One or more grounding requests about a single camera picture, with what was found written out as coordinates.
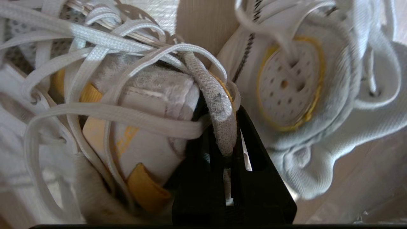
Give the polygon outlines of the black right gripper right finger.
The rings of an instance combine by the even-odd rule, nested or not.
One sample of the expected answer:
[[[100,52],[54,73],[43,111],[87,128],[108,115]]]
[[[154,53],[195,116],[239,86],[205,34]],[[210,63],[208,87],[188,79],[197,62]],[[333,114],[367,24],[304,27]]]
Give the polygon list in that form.
[[[297,206],[243,106],[231,159],[231,191],[245,225],[292,224]]]

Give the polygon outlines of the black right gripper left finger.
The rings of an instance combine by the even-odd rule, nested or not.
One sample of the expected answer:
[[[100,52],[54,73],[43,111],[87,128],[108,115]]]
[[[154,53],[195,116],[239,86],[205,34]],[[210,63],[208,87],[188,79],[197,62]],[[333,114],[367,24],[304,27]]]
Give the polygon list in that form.
[[[190,140],[172,206],[174,225],[225,225],[224,159],[213,126]]]

